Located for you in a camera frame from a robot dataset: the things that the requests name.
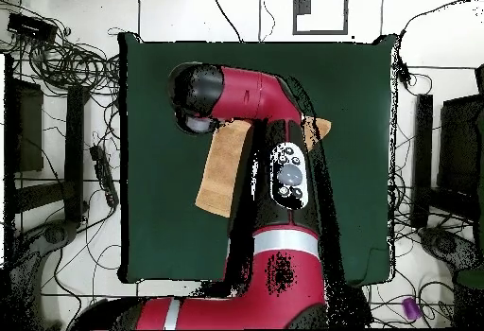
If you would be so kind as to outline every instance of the dark green mat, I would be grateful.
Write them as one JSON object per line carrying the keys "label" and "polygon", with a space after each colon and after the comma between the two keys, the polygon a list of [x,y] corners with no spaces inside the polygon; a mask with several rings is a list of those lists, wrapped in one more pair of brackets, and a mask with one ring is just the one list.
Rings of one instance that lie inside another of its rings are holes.
{"label": "dark green mat", "polygon": [[128,178],[129,184],[121,204],[120,278],[132,283],[216,280],[222,275],[227,219],[195,206],[212,138],[178,130],[166,93],[174,66],[202,61],[291,76],[302,84],[317,116],[333,123],[324,150],[346,281],[386,281],[390,61],[395,40],[390,36],[377,45],[139,43],[132,34],[120,35],[122,87],[127,74],[120,103],[126,96],[128,110],[126,118],[121,108],[122,133],[128,139],[128,149],[121,152],[122,179]]}

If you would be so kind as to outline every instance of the black computer stand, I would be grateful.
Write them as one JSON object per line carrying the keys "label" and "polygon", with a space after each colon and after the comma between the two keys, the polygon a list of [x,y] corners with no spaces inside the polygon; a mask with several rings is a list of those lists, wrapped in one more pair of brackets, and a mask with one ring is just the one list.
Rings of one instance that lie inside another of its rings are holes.
{"label": "black computer stand", "polygon": [[[6,78],[6,125],[9,122],[8,104],[18,102],[16,94],[13,80]],[[41,224],[22,236],[13,236],[6,228],[8,263],[1,271],[2,285],[7,287],[8,293],[4,293],[2,301],[3,328],[47,329],[41,307],[43,265],[49,254],[74,240],[88,207],[83,200],[84,104],[88,99],[89,92],[81,86],[68,91],[64,180],[16,189],[15,198],[9,202],[10,207],[15,206],[16,213],[22,213],[63,200],[65,219]],[[14,131],[6,130],[6,141],[13,135]]]}

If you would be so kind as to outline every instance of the button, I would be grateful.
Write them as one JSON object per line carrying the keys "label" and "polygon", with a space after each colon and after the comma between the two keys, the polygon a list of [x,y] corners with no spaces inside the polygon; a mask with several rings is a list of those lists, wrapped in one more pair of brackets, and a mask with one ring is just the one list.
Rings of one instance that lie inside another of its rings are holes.
{"label": "button", "polygon": [[303,192],[300,188],[292,188],[292,194],[298,199],[303,197]]}
{"label": "button", "polygon": [[303,181],[303,174],[295,165],[283,165],[277,173],[279,182],[287,186],[298,186]]}
{"label": "button", "polygon": [[285,186],[279,188],[279,193],[282,195],[282,196],[287,196],[289,195],[289,189],[287,189]]}

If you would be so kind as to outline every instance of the floor tile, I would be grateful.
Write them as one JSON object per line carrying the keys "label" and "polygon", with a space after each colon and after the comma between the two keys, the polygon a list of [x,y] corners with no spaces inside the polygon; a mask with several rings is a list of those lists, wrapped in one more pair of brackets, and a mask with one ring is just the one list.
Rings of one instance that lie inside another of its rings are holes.
{"label": "floor tile", "polygon": [[[245,42],[257,42],[259,0],[218,0]],[[141,0],[146,42],[237,42],[215,0]]]}
{"label": "floor tile", "polygon": [[[293,0],[266,0],[266,7],[275,19],[267,42],[372,43],[380,35],[381,0],[348,0],[348,35],[293,35]],[[273,21],[264,8],[262,16],[264,38],[270,33]]]}
{"label": "floor tile", "polygon": [[199,288],[199,281],[146,280],[140,283],[140,296],[188,296]]}
{"label": "floor tile", "polygon": [[[384,0],[384,33],[399,34],[414,16],[456,0]],[[408,65],[484,63],[484,0],[460,3],[414,19],[402,41]]]}
{"label": "floor tile", "polygon": [[108,29],[137,31],[138,0],[22,0],[22,5],[60,20],[72,30],[70,42],[94,45],[107,57],[119,53],[116,37]]}

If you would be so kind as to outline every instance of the towel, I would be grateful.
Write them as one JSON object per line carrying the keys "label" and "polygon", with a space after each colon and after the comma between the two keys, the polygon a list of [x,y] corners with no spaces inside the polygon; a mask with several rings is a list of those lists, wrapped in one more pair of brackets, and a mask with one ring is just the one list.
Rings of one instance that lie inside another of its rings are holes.
{"label": "towel", "polygon": [[[302,127],[308,151],[319,141],[313,122],[320,131],[321,139],[331,129],[331,123],[325,119],[306,117]],[[195,201],[200,209],[225,218],[230,216],[235,176],[244,139],[250,127],[251,124],[247,121],[234,120],[214,132]]]}

